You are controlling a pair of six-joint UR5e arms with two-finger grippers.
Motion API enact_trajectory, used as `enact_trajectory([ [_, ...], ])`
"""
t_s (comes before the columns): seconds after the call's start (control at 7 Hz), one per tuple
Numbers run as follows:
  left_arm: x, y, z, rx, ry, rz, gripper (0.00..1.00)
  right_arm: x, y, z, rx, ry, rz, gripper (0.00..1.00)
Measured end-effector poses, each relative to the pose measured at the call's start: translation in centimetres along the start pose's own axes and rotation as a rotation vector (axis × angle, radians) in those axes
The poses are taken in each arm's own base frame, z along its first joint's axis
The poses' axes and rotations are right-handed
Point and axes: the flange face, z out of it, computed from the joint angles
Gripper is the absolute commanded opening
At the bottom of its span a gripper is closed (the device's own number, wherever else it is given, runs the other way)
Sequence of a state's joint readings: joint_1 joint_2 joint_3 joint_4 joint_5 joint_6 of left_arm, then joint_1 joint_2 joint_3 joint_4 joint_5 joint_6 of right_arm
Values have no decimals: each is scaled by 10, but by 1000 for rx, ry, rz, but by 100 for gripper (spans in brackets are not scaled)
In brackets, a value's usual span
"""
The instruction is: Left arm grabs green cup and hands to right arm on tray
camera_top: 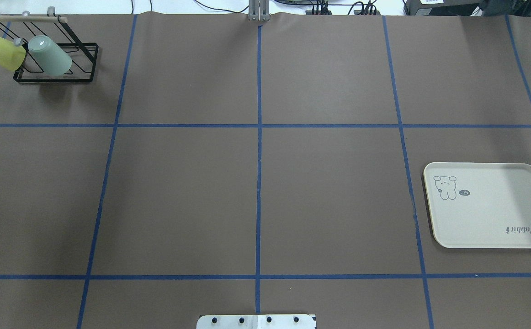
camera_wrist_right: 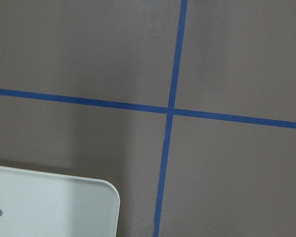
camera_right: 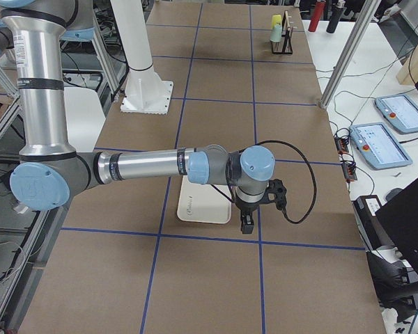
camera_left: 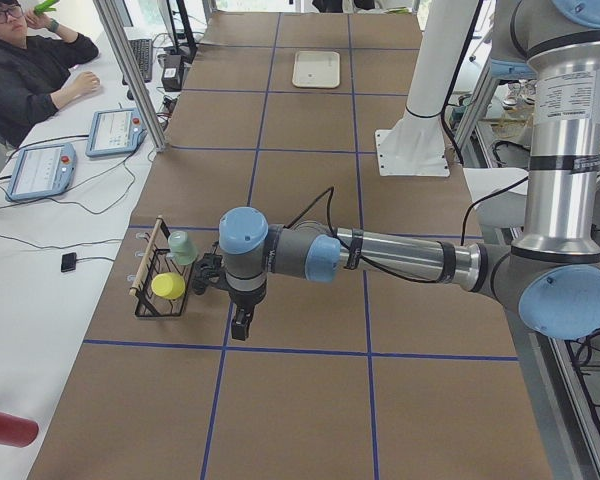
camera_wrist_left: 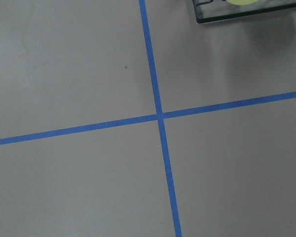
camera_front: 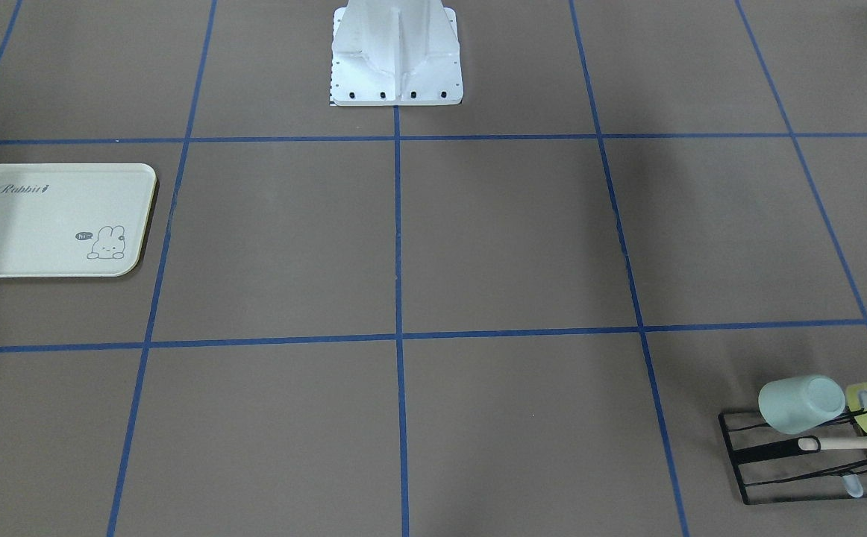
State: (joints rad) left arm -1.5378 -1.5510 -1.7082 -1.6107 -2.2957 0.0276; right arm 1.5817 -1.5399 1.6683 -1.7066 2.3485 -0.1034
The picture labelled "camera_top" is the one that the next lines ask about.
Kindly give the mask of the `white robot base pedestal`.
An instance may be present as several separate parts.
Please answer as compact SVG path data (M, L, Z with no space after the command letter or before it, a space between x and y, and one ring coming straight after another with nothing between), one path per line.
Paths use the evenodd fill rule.
M199 317L197 329L316 329L311 314L235 314Z

